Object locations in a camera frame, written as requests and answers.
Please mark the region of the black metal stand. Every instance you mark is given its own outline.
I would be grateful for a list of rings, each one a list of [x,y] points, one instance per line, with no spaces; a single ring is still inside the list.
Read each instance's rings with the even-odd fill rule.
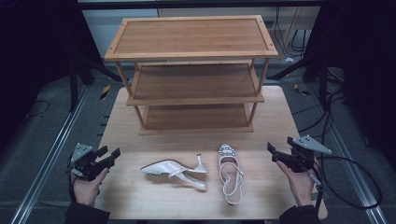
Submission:
[[[78,105],[78,81],[77,77],[80,77],[85,85],[92,84],[94,81],[93,74],[90,71],[93,68],[100,73],[110,77],[111,79],[121,82],[121,77],[115,73],[107,70],[103,65],[83,56],[78,55],[74,57],[69,64],[69,77],[70,77],[70,94],[71,94],[71,105],[70,111],[77,108]]]
[[[327,95],[328,81],[331,80],[342,84],[344,80],[331,75],[329,71],[328,58],[326,56],[305,56],[300,61],[285,68],[281,72],[273,76],[269,76],[268,79],[279,80],[301,67],[305,68],[303,75],[303,80],[305,82],[312,82],[316,77],[319,78],[319,102],[324,108],[327,108],[331,101],[330,97]]]

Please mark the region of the white heeled shoe jewelled toe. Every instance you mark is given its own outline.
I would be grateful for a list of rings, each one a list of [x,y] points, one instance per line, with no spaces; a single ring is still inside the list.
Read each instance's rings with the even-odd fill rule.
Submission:
[[[219,147],[218,170],[222,182],[222,193],[227,204],[241,203],[244,174],[236,158],[235,149],[228,144],[222,144]]]

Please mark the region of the aluminium floor rail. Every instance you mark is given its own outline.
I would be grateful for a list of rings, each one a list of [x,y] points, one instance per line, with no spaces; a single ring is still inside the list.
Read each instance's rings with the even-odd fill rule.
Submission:
[[[78,102],[75,108],[67,114],[61,130],[58,132],[57,137],[52,144],[46,159],[43,161],[37,175],[35,176],[33,184],[23,197],[23,200],[19,203],[19,206],[17,207],[9,224],[25,224],[28,220],[38,200],[38,197],[50,176],[50,172],[64,147],[64,143],[66,142],[77,120],[81,108],[86,101],[87,94],[91,88],[91,86],[83,86],[81,88],[81,93],[78,94]]]
[[[337,191],[332,190],[332,185],[327,184],[329,191],[332,192],[339,200],[350,207],[364,211],[369,218],[371,224],[389,224],[386,219],[380,204],[383,199],[383,191],[376,182],[374,176],[360,163],[354,161],[352,155],[348,151],[347,145],[342,139],[336,125],[333,123],[332,110],[328,106],[324,108],[319,102],[318,90],[313,84],[308,85],[308,89],[312,92],[313,99],[318,105],[318,110],[326,119],[320,135],[320,143],[325,143],[325,138],[329,137],[333,144],[332,156],[323,156],[321,159],[336,160],[342,164],[345,169],[347,179],[350,181],[354,192],[358,197],[357,202],[352,202],[345,196],[340,196]],[[327,93],[330,97],[330,104],[332,98],[341,92],[337,89],[334,92]]]

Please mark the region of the yellow black tape strip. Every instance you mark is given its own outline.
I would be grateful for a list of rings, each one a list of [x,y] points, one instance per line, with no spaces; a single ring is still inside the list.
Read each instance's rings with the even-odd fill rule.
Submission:
[[[102,90],[102,93],[101,93],[101,95],[100,95],[100,100],[104,100],[104,99],[106,99],[106,96],[107,96],[107,94],[108,94],[108,92],[109,92],[109,90],[110,90],[110,87],[111,87],[111,85],[106,85],[106,86],[104,86],[104,88],[103,88],[103,90]]]
[[[293,84],[293,88],[294,88],[294,90],[296,92],[300,93],[303,96],[309,96],[310,95],[309,91],[302,91],[297,83]]]

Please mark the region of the wooden three-tier shoe rack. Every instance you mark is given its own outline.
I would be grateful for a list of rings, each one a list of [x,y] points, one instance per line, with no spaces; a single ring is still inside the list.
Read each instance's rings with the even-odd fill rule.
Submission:
[[[130,18],[105,58],[123,81],[142,134],[250,132],[262,103],[264,74],[256,59],[277,57],[262,17]]]

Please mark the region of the white heeled shoe plain toe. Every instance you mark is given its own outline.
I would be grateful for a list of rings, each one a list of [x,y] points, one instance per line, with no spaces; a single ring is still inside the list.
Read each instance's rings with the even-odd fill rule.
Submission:
[[[192,168],[180,161],[176,160],[163,160],[156,161],[152,164],[146,165],[140,169],[140,172],[145,175],[154,175],[161,176],[163,174],[167,174],[169,178],[176,177],[181,181],[184,181],[189,186],[195,187],[199,190],[207,190],[207,184],[204,181],[201,181],[193,176],[190,173],[194,174],[208,174],[209,171],[202,163],[202,156],[200,153],[196,155],[197,157],[197,166]]]

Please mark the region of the person's right hand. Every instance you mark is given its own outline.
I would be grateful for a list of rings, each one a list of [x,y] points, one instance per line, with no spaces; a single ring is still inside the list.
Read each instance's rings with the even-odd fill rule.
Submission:
[[[298,206],[312,205],[311,195],[313,192],[314,181],[311,176],[315,175],[314,170],[310,169],[301,173],[294,173],[282,161],[277,161],[276,165],[289,180],[290,190],[296,204]]]

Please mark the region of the person's left hand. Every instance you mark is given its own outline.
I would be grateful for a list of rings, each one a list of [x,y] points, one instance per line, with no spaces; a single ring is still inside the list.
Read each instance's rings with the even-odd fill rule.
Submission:
[[[85,181],[78,178],[75,174],[71,174],[71,182],[76,197],[76,202],[94,207],[96,197],[102,182],[109,172],[105,168],[94,180]]]

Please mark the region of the dark curtain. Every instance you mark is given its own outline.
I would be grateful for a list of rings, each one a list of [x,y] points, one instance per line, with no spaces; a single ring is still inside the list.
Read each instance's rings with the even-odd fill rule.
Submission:
[[[73,55],[102,57],[78,0],[0,0],[0,151]]]
[[[396,0],[329,1],[307,51],[344,71],[356,116],[396,171]]]

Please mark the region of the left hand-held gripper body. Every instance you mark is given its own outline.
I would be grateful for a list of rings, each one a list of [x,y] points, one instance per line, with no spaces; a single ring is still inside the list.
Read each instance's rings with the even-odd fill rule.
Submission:
[[[71,156],[70,171],[84,180],[94,180],[106,167],[104,161],[97,161],[96,151],[92,146],[77,143]]]

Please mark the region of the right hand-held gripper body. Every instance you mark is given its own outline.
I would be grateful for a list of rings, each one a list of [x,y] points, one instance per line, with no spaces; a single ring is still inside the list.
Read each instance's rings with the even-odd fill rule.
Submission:
[[[309,134],[298,138],[288,137],[291,146],[291,159],[287,166],[295,173],[301,173],[314,167],[315,153],[331,154],[332,151],[323,146]]]

